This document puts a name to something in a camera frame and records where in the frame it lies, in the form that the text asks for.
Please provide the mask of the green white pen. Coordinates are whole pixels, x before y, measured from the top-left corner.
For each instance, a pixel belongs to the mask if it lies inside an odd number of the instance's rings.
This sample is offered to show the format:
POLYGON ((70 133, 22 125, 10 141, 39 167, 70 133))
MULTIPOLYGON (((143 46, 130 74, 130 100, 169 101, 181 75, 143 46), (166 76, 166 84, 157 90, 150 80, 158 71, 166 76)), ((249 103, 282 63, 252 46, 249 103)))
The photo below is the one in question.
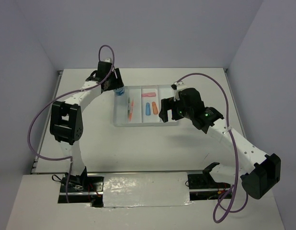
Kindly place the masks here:
POLYGON ((130 100, 130 97, 128 97, 128 100, 127 100, 127 117, 128 118, 130 116, 130 109, 131 109, 131 100, 130 100))

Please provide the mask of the orange eraser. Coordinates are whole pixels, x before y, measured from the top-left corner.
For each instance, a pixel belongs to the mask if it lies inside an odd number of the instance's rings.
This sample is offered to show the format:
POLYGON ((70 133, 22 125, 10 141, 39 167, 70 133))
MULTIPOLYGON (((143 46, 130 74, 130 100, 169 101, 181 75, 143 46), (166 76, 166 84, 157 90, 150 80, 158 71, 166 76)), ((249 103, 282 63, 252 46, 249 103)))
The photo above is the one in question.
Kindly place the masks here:
POLYGON ((151 104, 152 104, 153 114, 154 114, 154 115, 158 115, 159 112, 158 112, 158 107, 157 107, 156 102, 152 102, 151 104))

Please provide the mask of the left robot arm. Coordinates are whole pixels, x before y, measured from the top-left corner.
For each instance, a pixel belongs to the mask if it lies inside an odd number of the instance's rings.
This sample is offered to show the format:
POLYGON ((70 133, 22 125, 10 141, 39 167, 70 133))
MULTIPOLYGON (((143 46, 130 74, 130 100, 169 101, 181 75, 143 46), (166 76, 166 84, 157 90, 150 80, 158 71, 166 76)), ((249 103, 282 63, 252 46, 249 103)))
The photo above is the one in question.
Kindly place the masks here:
POLYGON ((112 59, 98 62, 98 67, 85 80, 79 92, 64 101, 52 103, 50 134, 59 143, 63 156, 71 157, 71 172, 65 174, 63 182, 77 191, 88 187, 86 166, 81 157, 80 138, 84 132, 82 112, 105 91, 115 91, 124 87, 118 68, 112 59))

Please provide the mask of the blue eraser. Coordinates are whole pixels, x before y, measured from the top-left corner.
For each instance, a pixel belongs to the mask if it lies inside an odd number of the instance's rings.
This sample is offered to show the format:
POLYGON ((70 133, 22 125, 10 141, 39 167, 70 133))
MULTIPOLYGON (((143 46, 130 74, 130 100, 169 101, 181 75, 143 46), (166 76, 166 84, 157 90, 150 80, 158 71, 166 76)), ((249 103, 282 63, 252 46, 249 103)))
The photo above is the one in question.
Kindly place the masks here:
POLYGON ((146 103, 146 106, 145 106, 145 115, 147 115, 147 116, 151 115, 150 103, 146 103))

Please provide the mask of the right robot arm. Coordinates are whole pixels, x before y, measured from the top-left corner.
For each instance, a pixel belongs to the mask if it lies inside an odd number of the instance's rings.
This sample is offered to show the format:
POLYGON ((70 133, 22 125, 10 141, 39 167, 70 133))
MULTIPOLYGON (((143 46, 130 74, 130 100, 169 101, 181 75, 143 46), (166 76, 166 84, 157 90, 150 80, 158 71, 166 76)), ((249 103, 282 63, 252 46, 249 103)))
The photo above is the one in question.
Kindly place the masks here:
POLYGON ((175 96, 162 99, 159 117, 164 123, 169 120, 168 111, 171 111, 173 120, 189 119, 195 128, 233 151, 238 158, 238 164, 232 169, 220 163, 209 165, 206 168, 208 173, 203 175, 203 182, 207 187, 214 187, 219 182, 234 184, 238 177, 250 197, 261 199, 280 181, 280 157, 256 148, 226 124, 224 116, 217 109, 204 105, 195 88, 177 90, 175 96))

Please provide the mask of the white divided organizer tray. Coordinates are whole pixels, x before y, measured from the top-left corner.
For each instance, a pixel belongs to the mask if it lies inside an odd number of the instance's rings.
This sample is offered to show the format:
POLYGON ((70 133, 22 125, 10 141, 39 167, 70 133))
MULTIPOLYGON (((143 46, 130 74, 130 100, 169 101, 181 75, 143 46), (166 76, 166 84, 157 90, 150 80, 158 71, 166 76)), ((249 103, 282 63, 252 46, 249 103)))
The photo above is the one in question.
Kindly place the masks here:
POLYGON ((125 86, 124 94, 114 96, 113 123, 116 127, 176 126, 171 111, 167 123, 159 118, 161 99, 173 96, 170 85, 125 86))

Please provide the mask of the pink eraser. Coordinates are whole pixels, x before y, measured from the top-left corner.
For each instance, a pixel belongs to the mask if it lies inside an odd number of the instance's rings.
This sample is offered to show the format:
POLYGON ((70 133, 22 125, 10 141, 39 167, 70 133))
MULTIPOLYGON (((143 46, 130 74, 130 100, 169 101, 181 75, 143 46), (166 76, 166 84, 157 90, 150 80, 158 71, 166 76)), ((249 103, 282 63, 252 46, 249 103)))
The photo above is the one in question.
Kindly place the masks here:
POLYGON ((142 93, 141 96, 142 97, 156 97, 156 93, 155 92, 147 92, 147 93, 142 93))

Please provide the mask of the blue tape roll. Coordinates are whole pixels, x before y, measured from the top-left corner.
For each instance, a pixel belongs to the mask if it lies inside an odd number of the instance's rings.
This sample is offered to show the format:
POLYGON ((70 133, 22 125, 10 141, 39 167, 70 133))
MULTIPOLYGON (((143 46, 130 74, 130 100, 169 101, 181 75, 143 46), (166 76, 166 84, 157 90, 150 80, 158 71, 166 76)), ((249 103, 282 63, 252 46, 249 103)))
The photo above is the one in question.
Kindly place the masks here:
POLYGON ((115 89, 114 93, 116 96, 122 96, 125 93, 125 87, 115 89))

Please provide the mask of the orange pen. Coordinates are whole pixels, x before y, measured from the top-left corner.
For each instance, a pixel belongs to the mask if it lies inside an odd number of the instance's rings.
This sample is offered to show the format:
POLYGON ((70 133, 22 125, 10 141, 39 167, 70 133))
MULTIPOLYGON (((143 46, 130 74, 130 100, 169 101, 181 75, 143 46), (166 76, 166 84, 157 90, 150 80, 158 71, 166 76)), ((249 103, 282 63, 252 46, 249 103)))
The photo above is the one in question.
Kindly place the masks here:
POLYGON ((128 121, 131 122, 132 120, 132 114, 133 114, 133 108, 134 108, 134 100, 130 103, 129 111, 128 111, 128 121))

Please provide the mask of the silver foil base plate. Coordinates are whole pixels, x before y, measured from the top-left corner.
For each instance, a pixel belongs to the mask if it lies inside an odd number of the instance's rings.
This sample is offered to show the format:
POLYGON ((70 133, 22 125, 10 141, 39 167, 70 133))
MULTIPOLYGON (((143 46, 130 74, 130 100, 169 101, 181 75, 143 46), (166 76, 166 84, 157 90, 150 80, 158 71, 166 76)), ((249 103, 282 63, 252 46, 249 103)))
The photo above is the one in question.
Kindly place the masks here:
POLYGON ((174 207, 191 204, 185 172, 107 174, 105 207, 174 207))

